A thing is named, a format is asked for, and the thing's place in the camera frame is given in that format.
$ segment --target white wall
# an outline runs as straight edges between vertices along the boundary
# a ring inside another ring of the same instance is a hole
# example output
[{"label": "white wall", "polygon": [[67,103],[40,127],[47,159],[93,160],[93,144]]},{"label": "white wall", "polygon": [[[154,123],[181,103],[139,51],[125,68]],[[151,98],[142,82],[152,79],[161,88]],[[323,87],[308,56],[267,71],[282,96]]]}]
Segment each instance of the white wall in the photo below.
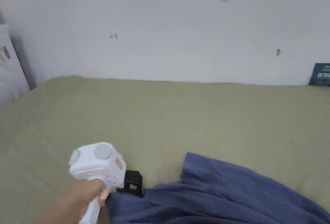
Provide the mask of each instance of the white wall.
[{"label": "white wall", "polygon": [[0,0],[0,9],[32,87],[65,75],[300,85],[330,61],[329,0]]}]

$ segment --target white handheld device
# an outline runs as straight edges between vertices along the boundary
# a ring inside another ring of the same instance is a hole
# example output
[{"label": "white handheld device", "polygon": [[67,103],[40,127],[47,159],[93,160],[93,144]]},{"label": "white handheld device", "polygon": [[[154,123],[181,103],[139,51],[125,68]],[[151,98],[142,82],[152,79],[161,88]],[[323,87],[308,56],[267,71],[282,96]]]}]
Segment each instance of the white handheld device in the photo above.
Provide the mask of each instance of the white handheld device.
[{"label": "white handheld device", "polygon": [[[110,143],[79,147],[72,152],[69,166],[70,173],[78,180],[101,179],[109,191],[113,187],[124,187],[126,164]],[[96,224],[100,209],[97,196],[79,224]]]}]

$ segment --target handle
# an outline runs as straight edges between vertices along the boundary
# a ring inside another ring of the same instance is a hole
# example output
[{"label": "handle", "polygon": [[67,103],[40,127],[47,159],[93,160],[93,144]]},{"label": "handle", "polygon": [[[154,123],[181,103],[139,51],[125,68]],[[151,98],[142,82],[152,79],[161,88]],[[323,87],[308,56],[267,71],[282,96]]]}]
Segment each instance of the handle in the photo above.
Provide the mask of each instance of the handle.
[{"label": "handle", "polygon": [[87,212],[80,220],[79,224],[96,224],[100,209],[99,196],[96,196],[88,205]]}]

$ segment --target black clamp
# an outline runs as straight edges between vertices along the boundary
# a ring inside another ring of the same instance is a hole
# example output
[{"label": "black clamp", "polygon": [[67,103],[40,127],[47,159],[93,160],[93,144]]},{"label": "black clamp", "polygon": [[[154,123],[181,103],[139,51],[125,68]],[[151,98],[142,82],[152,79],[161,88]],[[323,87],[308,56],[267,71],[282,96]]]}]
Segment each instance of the black clamp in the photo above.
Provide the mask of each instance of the black clamp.
[{"label": "black clamp", "polygon": [[140,172],[127,170],[125,173],[124,188],[117,188],[117,191],[127,192],[142,198],[144,196],[144,189]]}]

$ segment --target orange label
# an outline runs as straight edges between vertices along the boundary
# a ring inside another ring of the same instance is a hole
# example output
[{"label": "orange label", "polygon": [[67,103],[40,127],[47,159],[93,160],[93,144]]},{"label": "orange label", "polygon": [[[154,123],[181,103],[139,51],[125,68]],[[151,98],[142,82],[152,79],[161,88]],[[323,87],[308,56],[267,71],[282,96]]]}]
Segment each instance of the orange label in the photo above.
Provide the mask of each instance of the orange label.
[{"label": "orange label", "polygon": [[121,170],[123,170],[123,164],[121,163],[121,161],[116,157],[116,164],[119,166],[119,168]]}]

